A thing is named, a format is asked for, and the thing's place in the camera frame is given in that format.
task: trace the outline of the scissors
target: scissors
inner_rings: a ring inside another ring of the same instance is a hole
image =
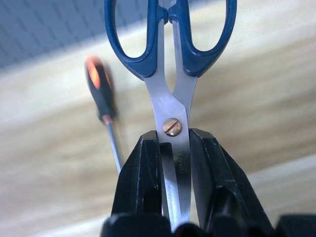
[[[119,42],[115,24],[116,0],[105,0],[105,26],[109,42],[125,67],[143,80],[150,94],[159,143],[165,193],[164,216],[172,229],[189,222],[191,205],[191,159],[189,119],[197,79],[219,58],[225,49],[236,19],[237,0],[226,0],[226,19],[218,43],[209,51],[193,46],[188,0],[149,0],[147,45],[137,57],[127,56]],[[164,75],[164,24],[172,23],[176,84],[171,93]]]

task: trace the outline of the pivot screw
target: pivot screw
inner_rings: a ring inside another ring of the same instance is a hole
[[[182,131],[182,124],[176,118],[168,118],[163,124],[163,131],[169,137],[175,137]]]

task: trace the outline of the wood grain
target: wood grain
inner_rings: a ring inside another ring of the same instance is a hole
[[[218,39],[223,9],[213,3],[191,12],[199,49]],[[146,29],[135,27],[120,39],[129,55],[139,55]],[[165,42],[172,87],[170,26]],[[97,236],[110,213],[118,175],[85,81],[90,54],[111,67],[122,157],[155,129],[145,85],[104,38],[2,72],[1,236]],[[243,0],[227,49],[197,83],[191,127],[212,132],[249,174],[273,222],[283,212],[316,212],[315,62],[315,1]]]

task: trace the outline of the blue scissor handle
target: blue scissor handle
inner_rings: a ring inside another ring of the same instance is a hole
[[[221,56],[234,28],[237,0],[226,0],[226,19],[217,44],[209,51],[200,51],[193,46],[188,0],[177,0],[169,11],[169,20],[180,26],[183,71],[191,77],[202,76]]]
[[[152,76],[157,69],[158,23],[168,22],[168,12],[159,6],[158,0],[148,0],[147,43],[145,52],[137,57],[128,57],[120,43],[115,25],[115,6],[117,0],[104,0],[105,28],[110,44],[119,60],[139,79]]]

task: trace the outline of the wooden table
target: wooden table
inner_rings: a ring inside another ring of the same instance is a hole
[[[199,49],[219,38],[224,9],[215,2],[191,12]],[[120,36],[129,55],[144,50],[144,27]],[[165,39],[172,87],[170,26]],[[98,236],[111,211],[118,175],[85,81],[91,54],[111,67],[122,157],[155,129],[144,83],[104,38],[2,72],[1,236]],[[212,132],[235,158],[273,223],[280,213],[316,212],[315,74],[315,1],[243,0],[227,49],[197,83],[191,127]]]

